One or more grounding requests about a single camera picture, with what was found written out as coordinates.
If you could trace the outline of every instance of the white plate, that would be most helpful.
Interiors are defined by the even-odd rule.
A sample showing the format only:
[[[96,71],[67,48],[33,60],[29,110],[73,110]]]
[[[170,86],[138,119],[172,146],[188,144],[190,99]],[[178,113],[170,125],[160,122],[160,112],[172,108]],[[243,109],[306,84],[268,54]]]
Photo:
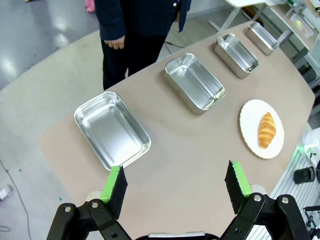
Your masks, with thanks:
[[[268,112],[273,117],[276,133],[270,145],[263,149],[259,146],[258,130],[261,119]],[[240,128],[244,141],[257,156],[272,159],[280,153],[285,139],[284,127],[277,112],[268,103],[258,99],[248,101],[241,109]]]

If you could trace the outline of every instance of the person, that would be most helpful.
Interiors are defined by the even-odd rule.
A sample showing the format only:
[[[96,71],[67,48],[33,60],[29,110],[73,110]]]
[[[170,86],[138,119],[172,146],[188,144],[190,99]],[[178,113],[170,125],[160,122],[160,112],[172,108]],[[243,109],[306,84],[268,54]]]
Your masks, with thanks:
[[[94,0],[103,51],[103,89],[155,63],[174,21],[183,30],[191,0]]]

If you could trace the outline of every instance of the stainless steel container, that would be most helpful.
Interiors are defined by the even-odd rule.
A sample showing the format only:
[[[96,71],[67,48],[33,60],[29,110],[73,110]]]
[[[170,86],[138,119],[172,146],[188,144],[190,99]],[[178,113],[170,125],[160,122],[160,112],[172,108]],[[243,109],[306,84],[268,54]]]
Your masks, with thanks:
[[[265,54],[270,55],[279,47],[277,40],[259,23],[251,23],[245,35]]]
[[[150,137],[115,92],[106,91],[78,107],[74,119],[108,170],[128,166],[150,148]]]
[[[232,33],[217,39],[214,52],[241,79],[259,65],[256,57]]]
[[[165,65],[166,80],[195,114],[202,114],[225,96],[225,88],[191,53]]]

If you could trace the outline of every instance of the floor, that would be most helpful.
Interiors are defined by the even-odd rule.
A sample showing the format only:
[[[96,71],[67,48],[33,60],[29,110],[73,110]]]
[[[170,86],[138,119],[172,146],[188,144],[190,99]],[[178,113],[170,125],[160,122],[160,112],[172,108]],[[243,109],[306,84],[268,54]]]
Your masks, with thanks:
[[[43,240],[57,207],[72,199],[43,157],[38,137],[103,91],[98,24],[82,1],[2,1],[0,31],[6,38],[0,39],[0,89],[4,87],[0,91],[0,159],[27,209],[31,238]],[[216,33],[208,19],[222,25],[230,12],[225,9],[189,18],[179,34],[173,25],[167,41],[181,47],[193,44]],[[233,25],[245,21],[239,15]],[[291,52],[289,46],[284,48]],[[179,49],[164,45],[159,59]],[[0,168],[0,189],[12,185],[7,173]],[[2,240],[29,239],[28,219],[17,189],[0,202],[0,214],[6,216],[0,218],[0,226],[11,229],[3,232],[0,227]],[[101,238],[96,233],[89,239]]]

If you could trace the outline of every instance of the person's hand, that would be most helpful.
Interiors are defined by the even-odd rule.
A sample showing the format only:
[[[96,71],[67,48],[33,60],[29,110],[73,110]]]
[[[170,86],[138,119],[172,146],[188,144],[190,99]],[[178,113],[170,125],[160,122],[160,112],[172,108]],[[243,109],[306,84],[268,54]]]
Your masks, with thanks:
[[[176,17],[175,17],[174,22],[175,22],[175,23],[178,23],[179,20],[180,20],[180,11],[178,11],[178,12],[176,13]]]
[[[104,43],[108,44],[110,48],[114,48],[114,50],[123,49],[125,47],[125,37],[123,36],[117,40],[104,40]]]

